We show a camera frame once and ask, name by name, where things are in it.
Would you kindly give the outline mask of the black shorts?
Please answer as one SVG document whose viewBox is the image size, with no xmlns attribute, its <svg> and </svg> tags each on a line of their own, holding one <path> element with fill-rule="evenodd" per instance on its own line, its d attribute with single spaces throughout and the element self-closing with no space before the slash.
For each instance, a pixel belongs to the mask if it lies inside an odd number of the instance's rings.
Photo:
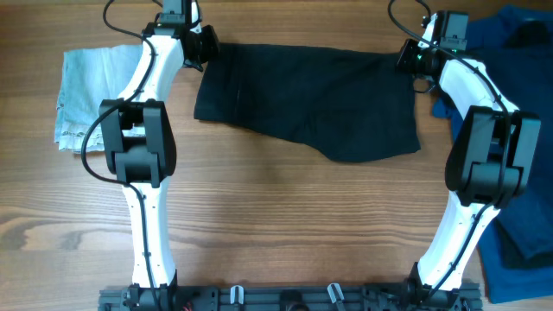
<svg viewBox="0 0 553 311">
<path fill-rule="evenodd" d="M 224 43 L 197 95 L 194 118 L 318 150 L 335 162 L 415 153 L 413 79 L 397 54 Z"/>
</svg>

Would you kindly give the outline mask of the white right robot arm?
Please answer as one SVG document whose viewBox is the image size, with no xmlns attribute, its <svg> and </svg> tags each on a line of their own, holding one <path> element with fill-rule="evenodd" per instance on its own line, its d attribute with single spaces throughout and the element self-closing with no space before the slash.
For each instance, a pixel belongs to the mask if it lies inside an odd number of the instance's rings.
<svg viewBox="0 0 553 311">
<path fill-rule="evenodd" d="M 428 296 L 461 286 L 463 270 L 488 225 L 529 180 L 541 122 L 504 98 L 483 63 L 409 39 L 397 68 L 433 80 L 461 114 L 445 170 L 448 204 L 416 264 Z"/>
</svg>

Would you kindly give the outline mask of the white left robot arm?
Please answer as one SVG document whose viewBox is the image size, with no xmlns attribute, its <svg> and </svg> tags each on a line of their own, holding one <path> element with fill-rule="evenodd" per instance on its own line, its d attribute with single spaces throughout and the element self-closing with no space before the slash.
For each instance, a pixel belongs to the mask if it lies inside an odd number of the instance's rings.
<svg viewBox="0 0 553 311">
<path fill-rule="evenodd" d="M 210 25 L 150 23 L 129 84 L 99 108 L 108 169 L 123 187 L 134 248 L 132 283 L 159 289 L 174 282 L 168 241 L 167 195 L 176 168 L 176 143 L 165 101 L 183 67 L 198 71 L 219 53 Z"/>
</svg>

